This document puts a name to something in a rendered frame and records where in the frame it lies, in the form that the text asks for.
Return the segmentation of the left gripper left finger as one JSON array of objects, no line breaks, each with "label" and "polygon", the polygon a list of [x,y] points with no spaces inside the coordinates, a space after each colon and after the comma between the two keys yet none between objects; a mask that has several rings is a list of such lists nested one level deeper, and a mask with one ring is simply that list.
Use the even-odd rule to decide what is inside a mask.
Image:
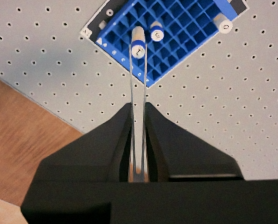
[{"label": "left gripper left finger", "polygon": [[125,103],[109,120],[42,159],[31,183],[38,179],[129,182],[131,108],[131,102]]}]

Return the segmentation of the blue grid rack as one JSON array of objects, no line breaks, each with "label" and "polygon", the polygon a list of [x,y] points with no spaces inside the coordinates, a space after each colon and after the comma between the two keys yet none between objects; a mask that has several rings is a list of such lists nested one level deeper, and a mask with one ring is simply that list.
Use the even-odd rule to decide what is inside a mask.
[{"label": "blue grid rack", "polygon": [[[146,85],[150,87],[220,31],[212,20],[221,12],[230,21],[238,16],[227,0],[129,0],[100,31],[97,44],[130,71],[132,31],[142,27],[145,46],[153,51],[147,47]],[[152,40],[150,32],[156,20],[164,31],[159,42]]]}]

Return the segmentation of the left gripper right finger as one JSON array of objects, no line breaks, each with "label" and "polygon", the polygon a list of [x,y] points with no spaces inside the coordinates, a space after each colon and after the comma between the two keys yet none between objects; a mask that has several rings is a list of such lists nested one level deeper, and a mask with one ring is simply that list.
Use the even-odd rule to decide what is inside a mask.
[{"label": "left gripper right finger", "polygon": [[145,102],[145,148],[148,182],[245,180],[235,158],[167,119],[150,102]]}]

